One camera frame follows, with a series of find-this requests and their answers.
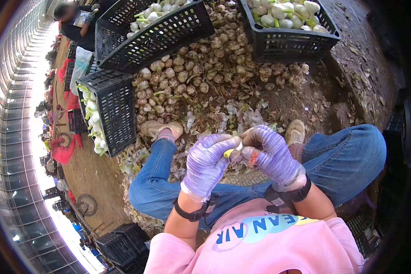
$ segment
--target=hand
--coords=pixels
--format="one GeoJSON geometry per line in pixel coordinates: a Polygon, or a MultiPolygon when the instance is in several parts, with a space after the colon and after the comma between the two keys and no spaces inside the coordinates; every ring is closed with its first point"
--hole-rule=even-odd
{"type": "Polygon", "coordinates": [[[90,24],[94,19],[96,18],[96,15],[94,12],[90,12],[87,14],[87,17],[85,18],[85,23],[90,24]]]}
{"type": "Polygon", "coordinates": [[[230,163],[224,152],[235,149],[241,138],[229,134],[211,134],[200,138],[187,155],[187,172],[182,183],[193,194],[209,197],[230,163]]]}
{"type": "Polygon", "coordinates": [[[303,167],[292,158],[285,139],[280,134],[265,125],[258,125],[242,134],[242,144],[244,147],[241,155],[249,164],[257,165],[261,172],[270,177],[280,191],[290,191],[304,186],[291,186],[301,181],[294,179],[303,167]]]}
{"type": "Polygon", "coordinates": [[[92,5],[92,11],[94,11],[95,9],[99,9],[99,8],[100,8],[99,4],[92,5]]]}

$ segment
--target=beige sneaker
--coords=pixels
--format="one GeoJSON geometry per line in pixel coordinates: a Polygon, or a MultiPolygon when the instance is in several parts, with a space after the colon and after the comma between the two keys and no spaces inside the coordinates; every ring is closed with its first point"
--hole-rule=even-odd
{"type": "Polygon", "coordinates": [[[180,138],[183,134],[183,125],[177,122],[163,124],[157,121],[146,121],[140,126],[140,132],[149,137],[157,137],[158,133],[163,129],[170,129],[175,139],[180,138]]]}
{"type": "Polygon", "coordinates": [[[285,131],[285,141],[288,147],[295,143],[302,144],[305,141],[305,124],[299,120],[293,120],[285,131]]]}

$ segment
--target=purple knit glove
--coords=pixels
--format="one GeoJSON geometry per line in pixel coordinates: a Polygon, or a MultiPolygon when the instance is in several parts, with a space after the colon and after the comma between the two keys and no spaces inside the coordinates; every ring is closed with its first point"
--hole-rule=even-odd
{"type": "Polygon", "coordinates": [[[211,134],[200,138],[187,155],[187,172],[182,184],[199,197],[208,197],[230,163],[224,152],[235,149],[241,138],[211,134]]]}
{"type": "Polygon", "coordinates": [[[270,177],[281,189],[293,183],[301,166],[294,160],[285,139],[265,125],[258,125],[242,134],[241,155],[250,164],[257,165],[261,172],[270,177]]]}

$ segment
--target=white bag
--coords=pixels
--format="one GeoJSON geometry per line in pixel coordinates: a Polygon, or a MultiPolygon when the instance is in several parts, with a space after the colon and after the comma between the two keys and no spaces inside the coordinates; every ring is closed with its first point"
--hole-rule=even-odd
{"type": "Polygon", "coordinates": [[[74,60],[73,74],[71,75],[70,89],[71,93],[77,96],[76,80],[84,77],[87,68],[93,57],[93,52],[84,50],[82,47],[76,47],[76,57],[74,60]]]}

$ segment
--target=dirt floor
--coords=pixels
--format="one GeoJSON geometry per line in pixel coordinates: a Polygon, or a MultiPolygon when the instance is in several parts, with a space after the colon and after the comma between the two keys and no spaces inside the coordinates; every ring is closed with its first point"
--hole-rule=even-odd
{"type": "MultiPolygon", "coordinates": [[[[61,41],[58,55],[56,56],[55,68],[60,68],[67,55],[67,40],[61,41]]],[[[57,76],[52,83],[54,90],[53,105],[60,104],[66,108],[66,101],[63,101],[64,83],[60,83],[57,76]]],[[[61,123],[66,126],[60,128],[62,132],[68,131],[66,115],[61,119],[61,123]]],[[[120,175],[119,164],[116,159],[100,157],[93,152],[93,141],[85,134],[82,134],[83,148],[76,148],[70,162],[63,166],[67,184],[73,195],[78,197],[81,194],[90,194],[98,203],[98,210],[95,215],[85,219],[94,229],[106,227],[105,230],[97,231],[99,236],[110,232],[121,224],[130,220],[122,209],[123,191],[120,184],[123,175],[120,175]]]]}
{"type": "MultiPolygon", "coordinates": [[[[302,89],[285,86],[282,90],[274,87],[266,91],[264,84],[260,84],[262,92],[259,97],[248,99],[250,105],[257,104],[261,99],[268,101],[268,108],[261,111],[263,119],[277,123],[277,129],[282,134],[287,125],[297,118],[305,123],[308,140],[316,132],[331,134],[361,123],[375,124],[383,129],[390,117],[397,83],[392,67],[378,50],[373,31],[366,24],[365,15],[369,9],[359,1],[350,4],[345,0],[342,2],[326,1],[326,8],[334,15],[342,31],[342,41],[323,62],[309,63],[309,75],[302,89]]],[[[56,68],[60,68],[66,58],[66,44],[64,38],[56,58],[56,68]]],[[[58,102],[66,107],[63,83],[55,77],[53,85],[56,86],[54,105],[58,102]]],[[[228,98],[234,98],[234,94],[222,94],[225,98],[219,101],[221,94],[213,93],[214,99],[210,104],[224,106],[228,98]]],[[[66,126],[61,130],[68,132],[66,126]]],[[[184,137],[187,142],[191,139],[186,135],[184,137]]],[[[86,217],[86,220],[92,228],[102,222],[109,224],[98,233],[103,235],[120,224],[130,222],[123,210],[125,203],[121,184],[124,175],[120,173],[116,159],[99,157],[93,152],[92,140],[85,135],[82,140],[84,148],[76,149],[63,169],[76,197],[87,193],[97,201],[97,213],[86,217]]]]}

